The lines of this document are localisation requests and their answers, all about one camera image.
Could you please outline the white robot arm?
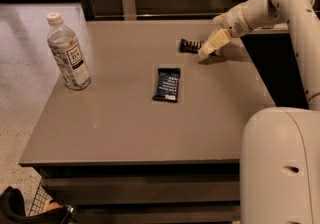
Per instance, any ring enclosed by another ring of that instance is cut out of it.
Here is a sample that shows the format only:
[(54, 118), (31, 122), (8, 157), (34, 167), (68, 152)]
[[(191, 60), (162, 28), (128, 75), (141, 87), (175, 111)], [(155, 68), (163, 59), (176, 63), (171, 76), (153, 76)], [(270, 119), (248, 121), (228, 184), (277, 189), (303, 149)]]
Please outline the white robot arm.
[(238, 224), (320, 224), (320, 20), (315, 0), (247, 0), (214, 18), (207, 56), (257, 28), (285, 24), (282, 40), (244, 45), (275, 104), (247, 122)]

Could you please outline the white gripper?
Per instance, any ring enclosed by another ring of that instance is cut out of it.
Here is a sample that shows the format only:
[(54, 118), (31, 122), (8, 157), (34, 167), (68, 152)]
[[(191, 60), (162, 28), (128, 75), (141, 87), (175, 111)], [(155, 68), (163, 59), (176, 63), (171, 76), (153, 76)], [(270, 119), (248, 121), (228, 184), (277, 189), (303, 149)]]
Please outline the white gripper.
[(223, 47), (233, 38), (240, 38), (247, 34), (247, 25), (240, 11), (229, 10), (216, 16), (213, 23), (221, 26), (220, 29), (209, 36), (208, 40), (198, 50), (200, 57), (207, 57), (217, 49)]

